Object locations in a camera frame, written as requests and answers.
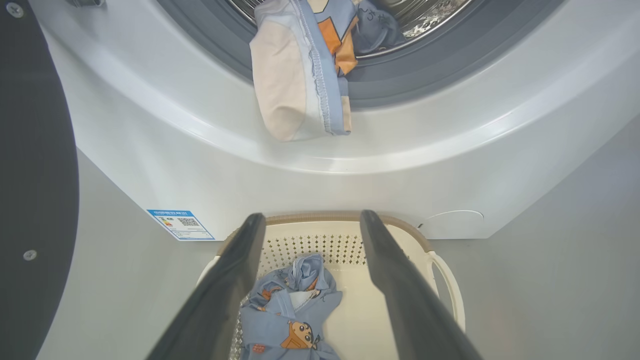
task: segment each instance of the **floor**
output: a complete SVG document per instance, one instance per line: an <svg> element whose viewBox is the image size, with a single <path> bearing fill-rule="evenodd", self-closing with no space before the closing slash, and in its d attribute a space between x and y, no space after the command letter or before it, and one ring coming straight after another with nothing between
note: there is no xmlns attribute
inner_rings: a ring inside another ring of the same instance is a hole
<svg viewBox="0 0 640 360"><path fill-rule="evenodd" d="M67 287L40 360L144 359L219 243L171 237L79 152ZM638 359L640 119L484 240L433 245L485 359Z"/></svg>

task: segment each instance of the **stainless steel drum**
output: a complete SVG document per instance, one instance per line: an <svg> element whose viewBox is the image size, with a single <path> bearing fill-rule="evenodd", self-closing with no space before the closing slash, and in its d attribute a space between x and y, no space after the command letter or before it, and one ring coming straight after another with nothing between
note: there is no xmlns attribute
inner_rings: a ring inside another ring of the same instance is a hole
<svg viewBox="0 0 640 360"><path fill-rule="evenodd" d="M243 17L255 24L253 9L263 0L227 0ZM370 58L402 49L429 35L440 25L454 17L473 0L380 0L377 6L393 15L407 42L391 49L380 49L372 54L359 56Z"/></svg>

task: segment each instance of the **energy label sticker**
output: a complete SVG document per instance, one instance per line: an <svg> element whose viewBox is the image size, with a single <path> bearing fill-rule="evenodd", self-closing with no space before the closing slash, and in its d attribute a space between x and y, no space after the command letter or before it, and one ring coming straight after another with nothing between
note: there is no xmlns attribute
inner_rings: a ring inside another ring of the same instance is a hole
<svg viewBox="0 0 640 360"><path fill-rule="evenodd" d="M190 211L147 210L178 240L215 240Z"/></svg>

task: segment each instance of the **fabric seam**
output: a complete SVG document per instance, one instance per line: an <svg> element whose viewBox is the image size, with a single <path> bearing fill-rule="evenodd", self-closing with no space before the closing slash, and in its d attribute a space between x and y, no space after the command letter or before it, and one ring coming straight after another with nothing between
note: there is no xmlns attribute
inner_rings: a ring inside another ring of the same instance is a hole
<svg viewBox="0 0 640 360"><path fill-rule="evenodd" d="M293 312L298 312L298 310L302 309L303 307L305 307L305 305L307 305L311 299L313 298L314 294L311 293L307 296L307 298L305 299L305 301L302 302L302 304L298 305L296 308L293 309Z"/></svg>
<svg viewBox="0 0 640 360"><path fill-rule="evenodd" d="M333 133L333 131L331 130L331 113L329 108L328 93L326 91L326 85L324 83L322 64L320 63L320 53L317 50L316 43L314 42L313 36L311 35L311 29L309 28L307 19L304 16L300 3L298 2L298 0L289 0L289 2L292 3L298 11L300 15L300 21L303 25L302 27L306 33L306 38L311 43L311 50L309 51L309 53L311 54L311 61L313 63L313 77L314 82L316 83L316 92L320 97L320 110L322 111L324 130L327 133L335 136L335 133Z"/></svg>

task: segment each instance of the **screw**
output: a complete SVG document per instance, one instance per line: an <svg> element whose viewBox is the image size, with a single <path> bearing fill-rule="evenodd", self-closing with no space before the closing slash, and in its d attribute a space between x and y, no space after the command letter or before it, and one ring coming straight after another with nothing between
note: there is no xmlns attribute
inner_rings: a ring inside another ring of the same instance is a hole
<svg viewBox="0 0 640 360"><path fill-rule="evenodd" d="M16 19L19 19L24 16L24 10L20 5L16 3L7 3L6 11L9 12L11 16L15 17Z"/></svg>
<svg viewBox="0 0 640 360"><path fill-rule="evenodd" d="M38 252L37 251L35 251L35 250L27 250L22 255L22 258L25 259L26 261L31 261L31 260L35 259L36 256L38 256Z"/></svg>

